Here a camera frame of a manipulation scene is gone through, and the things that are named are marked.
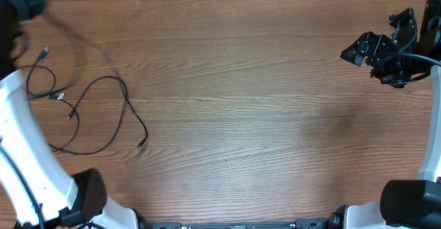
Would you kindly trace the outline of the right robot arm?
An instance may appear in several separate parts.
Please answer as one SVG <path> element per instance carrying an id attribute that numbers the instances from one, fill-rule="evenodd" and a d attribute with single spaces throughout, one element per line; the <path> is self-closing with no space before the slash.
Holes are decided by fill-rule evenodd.
<path id="1" fill-rule="evenodd" d="M 381 84 L 403 89 L 429 80 L 427 140 L 412 178 L 386 182 L 369 203 L 341 206 L 324 228 L 440 227 L 440 0 L 426 0 L 422 20 L 413 8 L 390 14 L 389 35 L 362 33 L 340 53 L 356 66 L 366 65 Z"/>

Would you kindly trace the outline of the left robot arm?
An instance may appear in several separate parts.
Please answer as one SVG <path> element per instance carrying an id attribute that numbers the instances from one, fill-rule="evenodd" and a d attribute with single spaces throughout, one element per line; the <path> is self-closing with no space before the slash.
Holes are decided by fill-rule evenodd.
<path id="1" fill-rule="evenodd" d="M 95 168 L 69 175 L 34 119 L 13 56 L 21 25 L 44 0 L 1 0 L 1 185 L 17 214 L 15 228 L 148 228 L 134 209 L 108 197 Z"/>

